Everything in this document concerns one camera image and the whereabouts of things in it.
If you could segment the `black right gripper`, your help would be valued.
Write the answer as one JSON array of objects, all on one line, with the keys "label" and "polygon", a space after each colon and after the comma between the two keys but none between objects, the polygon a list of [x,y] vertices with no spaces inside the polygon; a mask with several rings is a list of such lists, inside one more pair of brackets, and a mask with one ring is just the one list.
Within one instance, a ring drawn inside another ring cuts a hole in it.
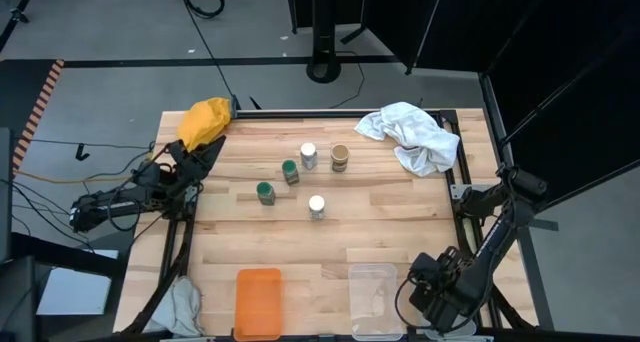
[{"label": "black right gripper", "polygon": [[[436,333],[449,332],[458,313],[470,315],[476,307],[475,302],[464,297],[456,287],[463,262],[463,254],[449,246],[437,259],[421,252],[409,268],[409,280],[415,285],[409,302],[423,313],[429,328]],[[430,309],[437,302],[445,307],[441,311]]]}]

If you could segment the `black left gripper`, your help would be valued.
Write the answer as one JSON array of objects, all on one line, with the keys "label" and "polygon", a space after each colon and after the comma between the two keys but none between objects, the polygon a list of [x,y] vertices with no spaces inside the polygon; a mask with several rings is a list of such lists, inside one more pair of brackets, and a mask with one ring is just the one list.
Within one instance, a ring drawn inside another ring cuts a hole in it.
[{"label": "black left gripper", "polygon": [[193,183],[204,179],[213,168],[225,142],[226,136],[221,135],[208,144],[200,144],[191,152],[186,149],[182,140],[169,143],[167,151],[175,162],[175,181],[169,191],[183,192]]}]

